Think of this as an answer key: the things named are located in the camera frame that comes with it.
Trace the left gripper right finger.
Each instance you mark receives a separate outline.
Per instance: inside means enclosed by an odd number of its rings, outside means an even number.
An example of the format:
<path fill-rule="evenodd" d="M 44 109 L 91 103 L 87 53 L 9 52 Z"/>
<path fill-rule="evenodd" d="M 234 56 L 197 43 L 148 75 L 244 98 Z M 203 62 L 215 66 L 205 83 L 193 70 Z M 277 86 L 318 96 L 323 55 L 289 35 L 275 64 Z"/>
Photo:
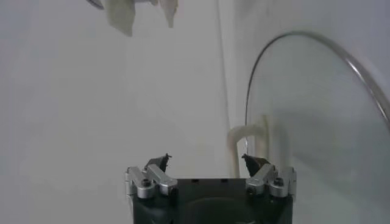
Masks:
<path fill-rule="evenodd" d="M 265 190 L 268 190 L 273 197 L 296 197 L 297 173 L 293 167 L 277 170 L 265 158 L 257 158 L 247 154 L 244 154 L 242 158 L 245 160 L 250 175 L 245 180 L 246 190 L 250 194 L 261 195 Z"/>

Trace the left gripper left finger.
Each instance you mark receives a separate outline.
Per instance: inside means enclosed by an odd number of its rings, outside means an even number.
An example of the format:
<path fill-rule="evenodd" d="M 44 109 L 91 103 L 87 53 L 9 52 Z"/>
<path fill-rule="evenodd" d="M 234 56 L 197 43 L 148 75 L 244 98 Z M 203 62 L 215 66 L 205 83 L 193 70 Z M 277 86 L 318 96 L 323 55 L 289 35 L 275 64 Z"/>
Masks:
<path fill-rule="evenodd" d="M 150 159 L 142 169 L 137 166 L 128 167 L 124 173 L 126 196 L 147 200 L 157 194 L 167 197 L 172 195 L 177 189 L 178 180 L 166 174 L 170 158 L 166 153 Z"/>

